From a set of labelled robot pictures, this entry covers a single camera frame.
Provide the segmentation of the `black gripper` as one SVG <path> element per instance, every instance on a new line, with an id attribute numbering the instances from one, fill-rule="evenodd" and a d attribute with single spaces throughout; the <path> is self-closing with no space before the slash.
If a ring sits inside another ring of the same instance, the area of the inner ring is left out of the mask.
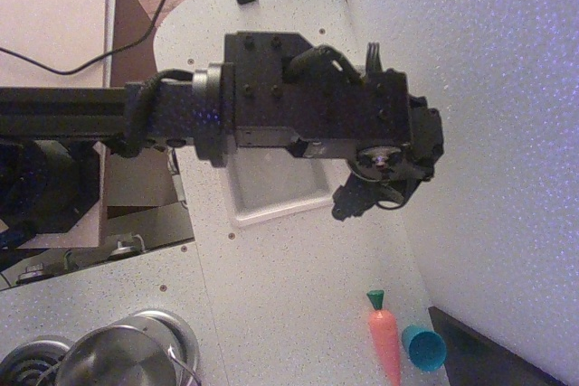
<path id="1" fill-rule="evenodd" d="M 337 49 L 298 33 L 245 32 L 225 36 L 223 73 L 225 130 L 238 147 L 343 159 L 365 179 L 351 174 L 333 193 L 338 221 L 396 203 L 396 190 L 375 182 L 434 176 L 441 115 L 410 93 L 403 72 L 366 75 Z"/>

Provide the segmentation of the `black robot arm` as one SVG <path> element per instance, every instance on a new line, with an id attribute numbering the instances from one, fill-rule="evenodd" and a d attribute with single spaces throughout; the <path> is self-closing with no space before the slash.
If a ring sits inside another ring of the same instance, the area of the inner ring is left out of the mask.
<path id="1" fill-rule="evenodd" d="M 220 62 L 120 88 L 2 88 L 1 137 L 99 141 L 125 157 L 192 146 L 216 168 L 244 148 L 343 160 L 350 175 L 332 197 L 339 221 L 404 207 L 444 152 L 439 111 L 410 93 L 403 72 L 383 68 L 377 44 L 358 69 L 298 33 L 228 33 Z"/>

